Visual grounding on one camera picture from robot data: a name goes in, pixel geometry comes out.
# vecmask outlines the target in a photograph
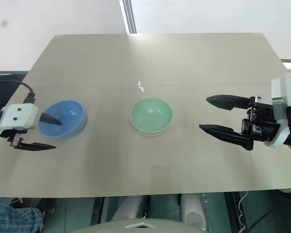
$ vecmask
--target white wall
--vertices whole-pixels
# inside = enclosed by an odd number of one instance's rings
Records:
[[[291,59],[291,0],[131,0],[137,33],[263,33]]]
[[[30,70],[56,34],[126,33],[119,0],[0,0],[0,70]]]

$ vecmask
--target beige tabletop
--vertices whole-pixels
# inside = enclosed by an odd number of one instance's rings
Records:
[[[222,142],[198,124],[241,130],[246,110],[218,109],[215,94],[262,95],[286,72],[261,34],[60,35],[25,82],[42,111],[60,100],[83,104],[88,122],[68,139],[37,129],[24,141],[55,145],[23,151],[0,138],[1,197],[98,197],[291,188],[291,149]],[[19,88],[10,103],[21,102]],[[157,97],[174,110],[171,127],[145,136],[129,122],[138,100]]]

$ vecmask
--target green bowl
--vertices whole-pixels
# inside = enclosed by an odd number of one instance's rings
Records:
[[[173,120],[170,105],[158,98],[145,98],[136,102],[130,110],[129,118],[137,130],[145,134],[160,134]]]

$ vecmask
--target plaid shirt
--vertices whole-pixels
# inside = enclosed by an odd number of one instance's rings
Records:
[[[37,208],[14,209],[0,201],[0,233],[35,233],[41,224]]]

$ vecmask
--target bowl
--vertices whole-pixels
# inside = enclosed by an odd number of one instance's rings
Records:
[[[57,102],[44,110],[44,113],[51,115],[62,123],[62,125],[53,125],[39,122],[40,133],[50,138],[72,137],[83,129],[87,121],[83,106],[73,100]]]
[[[170,105],[158,98],[145,98],[130,109],[129,119],[141,133],[156,135],[164,132],[173,120]]]

